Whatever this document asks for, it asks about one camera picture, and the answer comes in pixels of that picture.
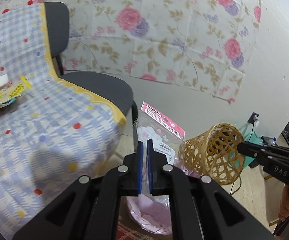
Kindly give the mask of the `person's right hand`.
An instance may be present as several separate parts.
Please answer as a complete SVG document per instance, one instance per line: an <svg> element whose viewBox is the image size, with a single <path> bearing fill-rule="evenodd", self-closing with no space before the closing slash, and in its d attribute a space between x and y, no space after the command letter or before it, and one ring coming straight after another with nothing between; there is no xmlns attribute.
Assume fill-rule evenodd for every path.
<svg viewBox="0 0 289 240"><path fill-rule="evenodd" d="M278 219L284 221L289 216L289 186L284 185L280 200Z"/></svg>

